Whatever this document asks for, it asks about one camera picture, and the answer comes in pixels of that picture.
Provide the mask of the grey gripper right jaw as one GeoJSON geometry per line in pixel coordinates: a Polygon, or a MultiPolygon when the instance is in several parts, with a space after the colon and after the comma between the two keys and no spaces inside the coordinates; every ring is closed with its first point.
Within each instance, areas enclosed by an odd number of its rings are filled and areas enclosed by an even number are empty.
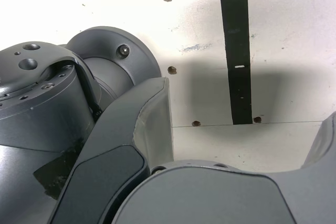
{"type": "Polygon", "coordinates": [[[175,165],[133,190],[113,223],[335,223],[335,115],[300,169],[175,165]]]}

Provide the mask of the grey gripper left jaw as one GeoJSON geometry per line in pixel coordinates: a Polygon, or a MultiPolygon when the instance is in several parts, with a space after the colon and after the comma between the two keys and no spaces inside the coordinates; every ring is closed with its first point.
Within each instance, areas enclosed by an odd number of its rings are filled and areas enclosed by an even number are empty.
{"type": "Polygon", "coordinates": [[[169,80],[145,80],[113,101],[85,142],[50,223],[111,223],[151,169],[173,160],[169,80]]]}

